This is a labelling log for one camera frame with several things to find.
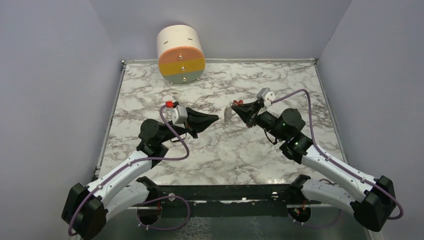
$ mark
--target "cylindrical object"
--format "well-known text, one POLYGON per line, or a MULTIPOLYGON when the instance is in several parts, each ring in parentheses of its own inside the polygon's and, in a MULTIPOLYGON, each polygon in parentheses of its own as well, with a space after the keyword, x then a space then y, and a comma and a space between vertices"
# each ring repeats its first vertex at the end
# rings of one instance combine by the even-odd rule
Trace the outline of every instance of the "cylindrical object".
POLYGON ((196 31, 186 25, 164 28, 156 39, 159 71, 171 83, 188 83, 205 70, 205 56, 196 31))

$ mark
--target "gray wall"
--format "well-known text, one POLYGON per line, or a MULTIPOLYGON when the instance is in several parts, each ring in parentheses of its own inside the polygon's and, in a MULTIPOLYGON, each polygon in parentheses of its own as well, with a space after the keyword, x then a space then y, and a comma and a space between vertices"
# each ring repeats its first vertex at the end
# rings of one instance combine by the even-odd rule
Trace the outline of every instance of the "gray wall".
POLYGON ((318 62, 349 163, 391 178, 404 206, 385 240, 424 235, 423 13, 422 0, 353 0, 318 62))
POLYGON ((0 239, 65 239, 70 187, 100 153, 121 62, 86 0, 0 3, 0 239))
POLYGON ((206 58, 318 58, 351 0, 90 0, 119 56, 157 59, 156 36, 192 26, 206 58))

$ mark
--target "marble surface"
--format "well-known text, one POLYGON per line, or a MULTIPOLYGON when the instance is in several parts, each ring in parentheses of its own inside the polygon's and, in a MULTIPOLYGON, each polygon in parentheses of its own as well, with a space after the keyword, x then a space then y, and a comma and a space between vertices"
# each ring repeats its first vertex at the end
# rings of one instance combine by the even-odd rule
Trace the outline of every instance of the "marble surface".
MULTIPOLYGON (((199 134, 187 136, 190 156, 182 161, 162 161, 144 176, 161 185, 206 184, 284 184, 299 174, 323 177, 310 168, 284 157, 260 127, 247 128, 234 116, 224 123, 224 108, 233 100, 253 102, 262 88, 271 88, 278 97, 305 88, 312 100, 312 121, 316 140, 329 153, 343 159, 323 92, 312 63, 207 63, 199 80, 169 84, 157 64, 129 64, 107 139, 100 176, 125 160, 139 144, 141 123, 160 121, 159 108, 165 101, 177 100, 196 111, 219 115, 220 120, 199 134)), ((308 101, 299 93, 269 110, 279 115, 286 108, 300 111, 311 136, 308 101)), ((167 157, 185 154, 181 143, 166 142, 167 157)))

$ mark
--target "purple wire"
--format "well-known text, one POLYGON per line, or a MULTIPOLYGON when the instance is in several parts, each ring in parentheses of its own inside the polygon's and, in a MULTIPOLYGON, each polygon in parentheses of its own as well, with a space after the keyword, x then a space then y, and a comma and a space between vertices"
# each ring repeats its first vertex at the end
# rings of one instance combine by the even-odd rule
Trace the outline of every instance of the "purple wire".
POLYGON ((161 196, 161 197, 149 200, 149 201, 145 201, 142 204, 150 204, 150 203, 162 200, 162 199, 170 199, 170 198, 179 199, 179 200, 183 201, 185 203, 185 205, 187 206, 187 216, 185 217, 185 220, 180 225, 174 226, 174 227, 169 227, 169 228, 155 227, 155 226, 150 226, 150 225, 147 226, 147 225, 144 225, 142 223, 142 221, 140 220, 140 218, 137 216, 137 219, 140 222, 140 226, 143 226, 143 227, 146 227, 146 228, 149 228, 149 229, 154 229, 154 230, 162 230, 162 231, 173 231, 173 230, 177 230, 179 228, 184 227, 189 222, 189 219, 190 219, 190 206, 189 206, 189 203, 187 202, 187 200, 185 200, 184 198, 182 198, 180 196, 161 196))
POLYGON ((332 186, 337 185, 337 183, 331 182, 327 178, 321 178, 320 180, 318 180, 318 182, 322 182, 322 181, 327 182, 329 185, 332 185, 332 186))
MULTIPOLYGON (((312 127, 312 107, 311 107, 311 96, 309 95, 309 92, 306 89, 299 89, 296 90, 292 93, 290 93, 289 95, 283 96, 281 98, 278 98, 274 101, 272 101, 272 104, 278 103, 280 101, 283 101, 284 99, 287 99, 297 93, 300 92, 304 92, 306 94, 307 97, 307 106, 308 106, 308 114, 309 114, 309 127, 310 127, 310 135, 312 137, 312 142, 313 145, 315 146, 316 150, 323 156, 325 157, 330 163, 336 165, 337 167, 339 167, 340 169, 342 169, 343 171, 345 171, 346 173, 348 173, 349 175, 351 175, 352 177, 358 179, 358 180, 363 180, 362 177, 360 177, 359 175, 357 175, 356 173, 354 173, 353 171, 347 169, 346 167, 344 167, 343 165, 341 165, 340 163, 336 162, 335 160, 331 159, 331 157, 329 157, 328 155, 326 155, 319 147, 317 142, 315 141, 315 136, 314 136, 314 129, 312 127)), ((402 207, 402 205, 398 202, 398 200, 396 200, 396 198, 394 198, 390 193, 388 193, 386 190, 384 190, 383 188, 381 188, 380 186, 378 186, 377 184, 364 179, 363 182, 365 182, 366 184, 369 184, 371 186, 373 186, 374 188, 378 189, 380 192, 382 192, 384 195, 386 195, 388 198, 390 198, 390 200, 392 200, 397 207, 399 208, 399 215, 397 216, 390 216, 388 217, 389 220, 397 220, 400 219, 403 215, 404 215, 404 208, 402 207)))
MULTIPOLYGON (((165 160, 165 161, 180 161, 180 160, 184 160, 184 159, 186 159, 186 158, 188 158, 189 157, 189 155, 190 155, 190 151, 189 151, 189 147, 187 146, 187 144, 186 144, 186 142, 184 142, 184 140, 180 137, 180 135, 172 128, 172 126, 167 122, 167 120, 165 119, 165 117, 164 117, 164 113, 163 113, 163 110, 166 108, 167 106, 166 105, 163 105, 162 107, 160 107, 160 109, 159 109, 159 115, 160 115, 160 118, 162 119, 162 121, 163 121, 163 123, 168 127, 168 129, 175 135, 175 137, 182 143, 182 145, 184 146, 184 148, 185 148, 185 151, 186 151, 186 154, 185 154, 185 156, 182 156, 182 157, 143 157, 143 158, 139 158, 139 159, 135 159, 135 160, 133 160, 133 161, 131 161, 130 163, 131 163, 131 165, 132 164, 135 164, 135 163, 138 163, 138 162, 141 162, 141 161, 147 161, 147 160, 165 160)), ((118 170, 116 170, 113 174, 111 174, 108 178, 106 178, 104 181, 102 181, 99 185, 101 186, 101 187, 103 187, 106 183, 108 183, 111 179, 113 179, 117 174, 119 174, 122 170, 124 170, 124 169, 126 169, 127 167, 129 167, 129 165, 128 164, 126 164, 126 165, 124 165, 124 166, 122 166, 122 167, 120 167, 118 170)), ((81 211, 81 209, 83 208, 83 206, 84 206, 84 204, 88 201, 88 199, 97 191, 97 190, 99 190, 99 187, 98 186, 96 186, 83 200, 82 200, 82 202, 79 204, 79 206, 76 208, 76 210, 75 210, 75 213, 73 214, 73 216, 72 216, 72 218, 71 218, 71 220, 70 220, 70 222, 69 222, 69 227, 68 227, 68 229, 67 229, 67 234, 69 235, 69 236, 75 236, 75 235, 77 235, 78 233, 76 233, 76 232, 72 232, 72 227, 74 226, 74 223, 75 223, 75 220, 77 219, 77 215, 78 215, 78 213, 81 211)), ((187 205, 187 207, 189 208, 188 209, 188 212, 190 213, 190 207, 189 207, 189 204, 187 203, 186 204, 187 205)), ((183 222, 183 224, 186 224, 188 222, 188 219, 186 219, 186 221, 184 221, 183 222)))
MULTIPOLYGON (((326 224, 326 225, 320 225, 320 226, 303 224, 303 225, 302 225, 302 227, 307 227, 307 228, 310 228, 310 229, 326 229, 326 228, 332 227, 332 226, 334 226, 336 223, 338 223, 338 222, 340 221, 341 216, 342 216, 342 213, 343 213, 343 211, 342 211, 342 210, 340 210, 340 211, 338 212, 338 216, 337 216, 337 218, 336 218, 336 219, 334 219, 334 221, 330 222, 329 224, 326 224)), ((300 225, 302 224, 300 221, 295 220, 295 219, 292 217, 292 215, 288 214, 288 216, 289 216, 291 219, 293 219, 293 220, 294 220, 297 224, 300 224, 300 225)))

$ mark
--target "purple cable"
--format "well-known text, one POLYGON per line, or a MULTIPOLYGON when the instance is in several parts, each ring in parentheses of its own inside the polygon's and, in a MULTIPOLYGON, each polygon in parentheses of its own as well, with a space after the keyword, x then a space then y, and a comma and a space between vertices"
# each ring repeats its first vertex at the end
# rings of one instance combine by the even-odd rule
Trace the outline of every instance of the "purple cable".
POLYGON ((320 180, 318 180, 318 182, 322 182, 322 181, 324 181, 324 182, 327 182, 329 185, 331 185, 331 186, 335 186, 335 185, 337 185, 337 183, 334 183, 334 182, 331 182, 330 180, 328 180, 327 178, 321 178, 320 180))
POLYGON ((153 203, 153 202, 162 200, 162 199, 170 199, 170 198, 179 199, 179 200, 183 201, 185 203, 185 205, 187 206, 187 216, 185 217, 185 220, 180 225, 174 226, 174 227, 170 227, 170 228, 162 228, 162 227, 155 227, 155 226, 150 226, 150 225, 144 225, 142 223, 142 221, 140 220, 140 218, 137 216, 137 219, 140 222, 140 225, 139 226, 143 226, 143 227, 146 227, 148 229, 162 230, 162 231, 172 231, 172 230, 177 230, 177 229, 179 229, 181 227, 184 227, 189 222, 189 218, 190 218, 190 206, 189 206, 189 203, 184 198, 182 198, 180 196, 161 196, 161 197, 158 197, 158 198, 149 200, 149 201, 145 201, 142 204, 150 204, 150 203, 153 203))
MULTIPOLYGON (((326 155, 319 147, 317 142, 315 141, 315 136, 314 136, 314 129, 312 128, 312 107, 311 107, 311 96, 309 95, 309 92, 306 89, 299 89, 296 90, 292 93, 290 93, 289 95, 283 96, 281 98, 278 98, 274 101, 272 101, 272 104, 278 103, 280 101, 283 101, 284 99, 287 99, 297 93, 300 92, 304 92, 306 94, 307 97, 307 107, 308 107, 308 114, 309 114, 309 127, 310 127, 310 135, 312 137, 312 142, 313 145, 315 146, 316 150, 323 156, 325 157, 330 163, 336 165, 337 167, 339 167, 340 169, 342 169, 343 171, 345 171, 346 173, 348 173, 349 175, 351 175, 352 177, 361 180, 362 181, 362 177, 360 177, 359 175, 357 175, 356 173, 354 173, 353 171, 347 169, 346 167, 344 167, 343 165, 341 165, 340 163, 334 161, 333 159, 331 159, 331 157, 329 157, 328 155, 326 155)), ((404 215, 404 208, 402 207, 402 205, 398 202, 398 200, 396 200, 396 198, 394 198, 392 195, 390 195, 387 191, 385 191, 383 188, 381 188, 380 186, 376 185, 375 183, 364 179, 363 182, 365 182, 366 184, 371 185, 372 187, 378 189, 380 192, 382 192, 384 195, 386 195, 388 198, 390 198, 390 200, 392 200, 397 207, 399 208, 399 215, 397 216, 390 216, 388 217, 389 220, 397 220, 400 219, 403 215, 404 215)))
MULTIPOLYGON (((139 159, 135 159, 133 161, 131 161, 131 165, 141 162, 141 161, 147 161, 147 160, 165 160, 165 161, 180 161, 180 160, 184 160, 186 158, 189 157, 190 155, 190 151, 189 151, 189 147, 187 146, 186 142, 184 142, 184 140, 180 137, 180 135, 172 128, 172 126, 167 122, 167 120, 164 117, 164 113, 163 110, 166 108, 166 105, 163 105, 162 107, 160 107, 159 109, 159 115, 160 118, 162 119, 163 123, 168 127, 168 129, 175 135, 175 137, 182 143, 182 145, 185 148, 186 154, 185 156, 182 157, 143 157, 143 158, 139 158, 139 159)), ((117 174, 119 174, 122 170, 126 169, 127 167, 129 167, 128 164, 122 166, 121 168, 119 168, 117 171, 115 171, 113 174, 111 174, 108 178, 106 178, 104 181, 102 181, 99 185, 101 187, 103 187, 106 183, 108 183, 112 178, 114 178, 117 174)), ((84 200, 82 200, 81 204, 79 204, 79 206, 76 208, 75 213, 73 214, 70 222, 69 222, 69 227, 67 229, 67 234, 69 236, 75 236, 77 235, 76 232, 72 232, 72 227, 74 226, 75 220, 77 219, 77 215, 78 213, 81 211, 81 209, 83 208, 84 204, 88 201, 88 199, 97 191, 99 190, 99 187, 95 187, 85 198, 84 200)), ((188 211, 190 213, 190 207, 189 204, 186 204, 187 207, 189 208, 188 211)))

